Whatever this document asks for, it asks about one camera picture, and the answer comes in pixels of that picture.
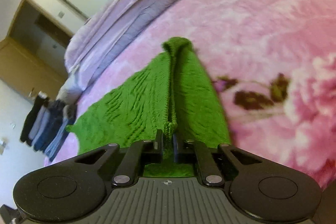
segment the screw head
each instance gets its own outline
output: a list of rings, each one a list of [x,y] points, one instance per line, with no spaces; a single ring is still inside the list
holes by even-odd
[[[222,178],[218,175],[210,175],[210,176],[207,176],[205,180],[209,183],[219,183],[222,181]]]
[[[114,177],[113,179],[116,183],[127,183],[130,181],[130,177],[129,176],[125,176],[125,175],[118,175],[116,177]]]

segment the green towel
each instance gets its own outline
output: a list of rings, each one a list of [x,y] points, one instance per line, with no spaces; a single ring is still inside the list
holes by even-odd
[[[162,129],[164,161],[147,165],[144,176],[185,177],[193,176],[193,168],[173,163],[169,142],[177,128],[187,139],[208,147],[230,143],[221,104],[191,42],[173,37],[163,48],[146,68],[90,106],[69,127],[79,139],[80,154],[108,143],[128,147],[137,140],[154,139],[156,130]]]

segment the bed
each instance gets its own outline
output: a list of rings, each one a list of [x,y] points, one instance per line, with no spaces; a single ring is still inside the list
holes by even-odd
[[[85,90],[78,117],[144,68],[162,42],[186,37],[218,92],[234,145],[326,187],[336,178],[335,26],[336,0],[178,0]],[[70,133],[53,163],[77,152]]]

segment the pink blanket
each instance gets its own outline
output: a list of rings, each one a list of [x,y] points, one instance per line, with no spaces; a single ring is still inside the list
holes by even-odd
[[[161,52],[190,39],[236,146],[312,176],[336,177],[336,0],[180,0],[105,70],[79,115]],[[71,134],[55,161],[77,153]]]

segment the crosshair marking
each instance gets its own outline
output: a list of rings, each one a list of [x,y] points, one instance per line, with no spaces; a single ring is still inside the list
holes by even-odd
[[[170,185],[170,184],[172,184],[173,182],[172,182],[171,180],[165,180],[163,183],[166,184],[166,185]]]

